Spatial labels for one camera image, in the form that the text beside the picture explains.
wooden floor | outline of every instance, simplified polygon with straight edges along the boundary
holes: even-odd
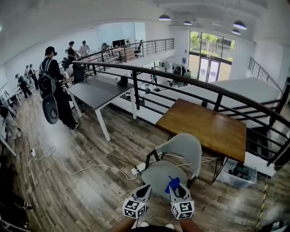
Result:
[[[57,157],[31,161],[34,185],[31,182],[28,160],[29,150],[35,148],[38,159],[43,156],[42,142],[56,146],[58,154],[70,172],[91,164],[117,167],[132,178],[130,164],[105,155],[130,161],[136,165],[145,162],[146,155],[165,142],[168,134],[115,108],[101,110],[111,141],[107,142],[96,121],[95,112],[86,108],[80,126],[69,130],[61,121],[50,125],[44,118],[39,95],[23,102],[17,114],[21,129],[28,133],[11,146],[18,154],[12,157],[19,177],[16,191],[34,210],[27,211],[31,231],[106,231],[123,218],[122,205],[131,190],[140,184],[140,176],[127,180],[116,170],[93,167],[76,175],[69,175]],[[181,159],[165,157],[175,163]],[[201,172],[191,187],[195,204],[193,220],[204,231],[253,231],[260,215],[265,178],[258,177],[257,184],[246,189],[235,189],[216,181],[211,184],[215,161],[202,163]],[[290,216],[290,166],[286,165],[272,179],[266,197],[262,225]],[[181,166],[191,172],[189,166]],[[170,212],[169,202],[152,196],[149,210],[139,220],[154,225],[172,222],[180,227]]]

gray chair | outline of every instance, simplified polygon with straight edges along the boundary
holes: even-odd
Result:
[[[185,157],[186,163],[191,164],[193,168],[193,176],[188,178],[186,173],[173,163],[160,160],[161,154],[169,153]],[[163,143],[151,151],[146,158],[145,171],[142,173],[142,180],[145,184],[152,186],[152,192],[156,195],[170,199],[170,194],[165,192],[165,189],[170,182],[170,177],[180,178],[180,182],[187,187],[198,177],[201,166],[201,144],[199,140],[190,134],[178,134],[171,140]],[[156,162],[149,166],[150,157],[154,155]]]

window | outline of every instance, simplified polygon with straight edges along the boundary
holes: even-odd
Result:
[[[189,50],[191,52],[200,52],[200,40],[201,40],[201,33],[191,31],[190,32],[190,47]]]
[[[198,76],[198,66],[199,66],[199,56],[189,55],[189,64],[188,68],[191,72],[191,77],[196,78]]]
[[[230,64],[221,62],[217,80],[218,81],[228,80],[230,78],[231,68],[232,66]]]
[[[201,53],[221,58],[222,37],[214,34],[202,33]]]
[[[191,31],[188,63],[191,75],[205,82],[228,80],[234,49],[232,39]]]
[[[234,57],[235,41],[231,39],[223,39],[222,59],[232,61]]]

chair backrest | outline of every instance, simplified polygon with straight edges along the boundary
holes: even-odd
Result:
[[[171,140],[155,148],[157,154],[168,152],[186,158],[186,163],[191,163],[193,176],[200,172],[202,149],[199,140],[191,134],[181,133]]]
[[[137,48],[137,50],[141,50],[142,42],[143,42],[143,40],[140,40],[140,44],[139,44],[139,47]]]
[[[72,67],[73,67],[74,83],[77,84],[79,82],[83,82],[85,78],[84,68],[80,67],[78,63],[74,63]]]

white table leg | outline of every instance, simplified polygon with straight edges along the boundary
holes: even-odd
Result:
[[[12,150],[12,148],[8,145],[8,143],[6,143],[5,139],[0,135],[0,141],[1,143],[3,143],[9,151],[11,151],[11,153],[16,156],[16,153]]]
[[[130,95],[131,95],[131,104],[132,104],[132,114],[133,114],[133,118],[136,119],[137,118],[137,108],[136,108],[136,104],[135,104],[135,96],[134,96],[134,89],[133,88],[130,90]]]
[[[17,94],[15,94],[15,96],[16,96],[16,98],[17,98],[18,102],[19,102],[19,105],[21,106],[21,102],[20,102],[20,99],[19,99],[19,97],[17,96]]]
[[[99,120],[99,123],[101,125],[101,129],[103,130],[105,137],[106,137],[107,141],[109,142],[111,139],[110,139],[109,133],[107,131],[106,125],[104,123],[103,117],[101,115],[101,112],[99,109],[95,110],[95,112],[96,112],[97,118]]]
[[[82,112],[80,111],[80,109],[78,108],[78,105],[77,105],[77,101],[76,99],[74,98],[74,95],[70,92],[68,92],[70,94],[70,96],[72,97],[72,101],[73,101],[73,104],[77,110],[77,114],[79,115],[79,117],[81,118],[82,117]]]

